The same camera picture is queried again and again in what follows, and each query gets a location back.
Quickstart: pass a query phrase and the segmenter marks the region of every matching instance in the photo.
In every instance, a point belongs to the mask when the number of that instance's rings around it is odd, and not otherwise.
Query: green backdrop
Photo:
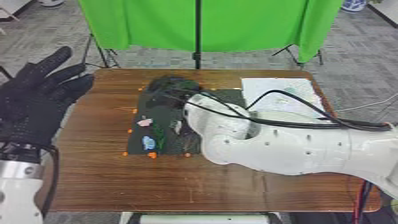
[[[203,0],[203,52],[301,47],[308,62],[344,0]],[[104,48],[196,50],[196,0],[81,0]]]

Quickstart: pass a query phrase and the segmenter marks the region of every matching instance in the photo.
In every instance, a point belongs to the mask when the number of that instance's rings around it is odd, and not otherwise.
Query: wire
[[[173,90],[202,94],[205,97],[209,97],[212,100],[216,100],[228,107],[228,109],[237,113],[237,115],[246,116],[210,92],[202,92],[202,91],[194,91],[194,90],[180,89],[180,88],[175,88]]]
[[[42,207],[42,214],[43,214],[43,217],[47,217],[51,207],[52,207],[54,198],[56,198],[58,184],[59,184],[59,149],[56,147],[51,147],[51,148],[43,147],[43,150],[51,153],[51,156],[54,159],[52,186],[51,186],[51,190],[49,190],[45,204]]]
[[[250,105],[250,107],[246,108],[248,110],[251,109],[251,107],[257,105],[257,103],[260,102],[262,98],[271,94],[271,93],[280,93],[283,95],[287,95],[290,98],[294,98],[324,116],[326,118],[342,126],[345,126],[347,128],[363,130],[363,131],[381,131],[379,128],[377,130],[374,129],[374,127],[365,128],[360,126],[353,126],[349,123],[344,122],[342,119],[338,119],[329,113],[324,112],[324,110],[299,97],[296,96],[292,93],[289,93],[283,90],[271,90],[269,92],[264,93],[264,95],[258,97],[258,99],[255,100],[253,104]]]
[[[372,192],[374,184],[372,182],[365,181],[365,191],[363,191],[363,200],[361,200],[361,207],[360,207],[360,223],[363,223],[365,217],[365,207],[367,207],[367,200]]]
[[[290,96],[299,102],[303,102],[312,108],[313,110],[328,117],[328,119],[337,123],[337,124],[313,124],[313,123],[296,123],[296,122],[287,122],[287,121],[276,121],[276,120],[267,120],[267,119],[260,119],[260,118],[253,118],[253,117],[246,117],[246,116],[235,116],[232,114],[226,114],[216,110],[212,110],[210,108],[203,107],[202,105],[198,105],[196,103],[182,100],[178,97],[171,96],[170,94],[164,94],[170,98],[173,98],[175,100],[189,103],[191,105],[194,105],[196,107],[200,107],[202,109],[209,110],[210,112],[218,113],[219,115],[225,115],[232,118],[241,118],[241,119],[248,119],[253,122],[260,123],[260,124],[267,124],[273,126],[281,126],[281,127],[290,127],[290,128],[306,128],[306,129],[342,129],[342,128],[353,128],[363,131],[388,131],[392,130],[392,127],[388,124],[383,125],[383,127],[358,127],[354,125],[351,125],[349,123],[345,123],[338,118],[335,118],[321,109],[319,107],[301,98],[297,97],[292,93],[281,91],[281,90],[271,90],[258,98],[258,100],[255,101],[255,103],[251,104],[251,106],[257,104],[257,102],[262,100],[262,98],[266,97],[267,94],[271,93],[281,93],[287,96]]]
[[[397,103],[397,101],[398,101],[398,98],[395,99],[395,101],[390,103],[390,105],[386,106],[386,108],[383,109],[383,111],[377,113],[377,116],[379,116],[379,114],[383,114],[383,112],[390,109],[390,107],[395,105],[395,103]],[[386,117],[386,115],[388,115],[388,113],[385,114],[385,116],[377,119],[377,116],[376,116],[376,121],[381,121],[383,120],[383,118]]]
[[[358,110],[358,109],[363,109],[370,106],[376,106],[379,104],[385,104],[390,102],[390,100],[398,96],[398,93],[386,99],[383,100],[381,102],[376,102],[376,103],[370,103],[370,104],[365,104],[363,106],[358,106],[358,107],[351,107],[351,108],[345,108],[345,109],[340,109],[340,110],[335,110],[337,112],[345,112],[345,111],[351,111],[351,110]]]
[[[267,125],[273,125],[273,126],[281,126],[281,127],[292,127],[292,128],[306,128],[306,129],[337,129],[337,128],[342,128],[342,126],[338,124],[312,124],[312,123],[294,123],[294,122],[287,122],[287,121],[274,121],[274,120],[267,120],[267,119],[260,119],[260,118],[253,118],[253,117],[242,117],[242,116],[237,116],[234,114],[226,114],[219,111],[216,111],[214,109],[203,107],[202,105],[198,105],[196,103],[182,100],[178,97],[171,96],[170,94],[166,94],[166,96],[186,102],[187,104],[194,105],[196,107],[200,107],[203,110],[214,112],[216,114],[226,116],[226,117],[232,117],[232,118],[239,118],[239,119],[246,119],[246,120],[251,120],[255,123],[260,123],[260,124],[267,124]]]

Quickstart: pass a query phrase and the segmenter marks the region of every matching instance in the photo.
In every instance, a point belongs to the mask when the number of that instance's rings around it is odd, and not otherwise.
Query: glove
[[[0,87],[0,139],[6,141],[52,145],[67,110],[95,82],[93,75],[81,77],[84,64],[49,75],[70,57],[72,48],[63,47],[38,64],[26,65]]]

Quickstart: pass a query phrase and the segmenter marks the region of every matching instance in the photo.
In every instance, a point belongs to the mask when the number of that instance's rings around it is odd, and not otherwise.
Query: paper sheet
[[[296,94],[324,111],[322,99],[315,93],[313,85],[308,79],[299,78],[246,78],[242,79],[244,98],[248,106],[262,94],[278,89]],[[315,110],[289,96],[271,93],[253,106],[251,111],[280,110],[299,113],[313,118],[322,117]]]

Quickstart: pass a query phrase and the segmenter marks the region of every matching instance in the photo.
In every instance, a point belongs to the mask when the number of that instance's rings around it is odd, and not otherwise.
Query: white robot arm
[[[196,94],[189,102],[235,115],[212,98]],[[186,104],[189,125],[203,137],[202,151],[218,164],[241,164],[285,175],[335,172],[367,179],[398,198],[398,133],[354,129],[301,129],[257,124]],[[250,117],[246,109],[230,104]],[[258,111],[258,118],[331,124],[296,113]]]

